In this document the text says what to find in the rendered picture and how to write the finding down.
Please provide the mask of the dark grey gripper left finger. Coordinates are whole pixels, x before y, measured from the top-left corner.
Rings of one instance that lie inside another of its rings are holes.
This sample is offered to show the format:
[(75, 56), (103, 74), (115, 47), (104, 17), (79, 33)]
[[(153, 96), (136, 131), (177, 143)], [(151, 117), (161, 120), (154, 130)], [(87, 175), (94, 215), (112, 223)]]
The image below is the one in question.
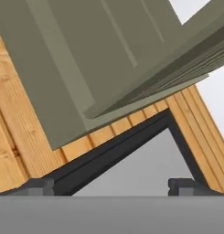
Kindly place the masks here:
[(31, 178), (23, 185), (0, 193), (0, 196), (53, 196), (54, 180)]

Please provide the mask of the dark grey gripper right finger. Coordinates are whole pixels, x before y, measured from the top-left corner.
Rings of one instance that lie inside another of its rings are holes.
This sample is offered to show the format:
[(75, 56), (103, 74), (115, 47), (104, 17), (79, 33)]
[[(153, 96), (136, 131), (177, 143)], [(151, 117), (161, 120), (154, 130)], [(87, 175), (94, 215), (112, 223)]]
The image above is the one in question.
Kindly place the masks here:
[(168, 180), (168, 195), (171, 196), (224, 196), (224, 193), (211, 189), (209, 186), (200, 184), (191, 178), (170, 178)]

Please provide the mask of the black cabinet plinth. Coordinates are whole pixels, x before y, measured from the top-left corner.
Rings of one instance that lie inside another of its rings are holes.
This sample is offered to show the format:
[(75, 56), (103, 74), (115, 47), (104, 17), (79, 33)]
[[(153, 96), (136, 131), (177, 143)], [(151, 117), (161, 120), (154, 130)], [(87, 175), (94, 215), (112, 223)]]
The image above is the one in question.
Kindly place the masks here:
[(108, 142), (44, 175), (44, 178), (54, 180), (53, 191), (55, 196), (74, 195), (93, 179), (120, 163), (125, 157), (152, 140), (166, 128), (170, 130), (194, 179), (199, 184), (208, 186), (198, 162), (169, 109), (159, 112), (154, 117), (135, 125)]

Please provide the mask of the olive green cabinet door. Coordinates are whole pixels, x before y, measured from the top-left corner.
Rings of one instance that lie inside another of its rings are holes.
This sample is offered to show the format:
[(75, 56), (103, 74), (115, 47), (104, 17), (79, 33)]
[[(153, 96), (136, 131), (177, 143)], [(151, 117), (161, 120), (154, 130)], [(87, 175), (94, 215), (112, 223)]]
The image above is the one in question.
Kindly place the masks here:
[(224, 0), (210, 0), (182, 24), (168, 0), (154, 0), (165, 41), (155, 48), (148, 70), (114, 100), (91, 106), (95, 118), (150, 97), (157, 101), (175, 86), (224, 65)]

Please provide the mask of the olive green cabinet front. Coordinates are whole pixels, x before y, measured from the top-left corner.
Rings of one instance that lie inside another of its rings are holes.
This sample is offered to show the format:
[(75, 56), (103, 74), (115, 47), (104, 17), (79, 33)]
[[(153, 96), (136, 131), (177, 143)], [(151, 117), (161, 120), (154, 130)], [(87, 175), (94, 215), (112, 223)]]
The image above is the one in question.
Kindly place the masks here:
[(52, 148), (207, 77), (155, 66), (182, 25), (168, 0), (0, 0), (0, 35)]

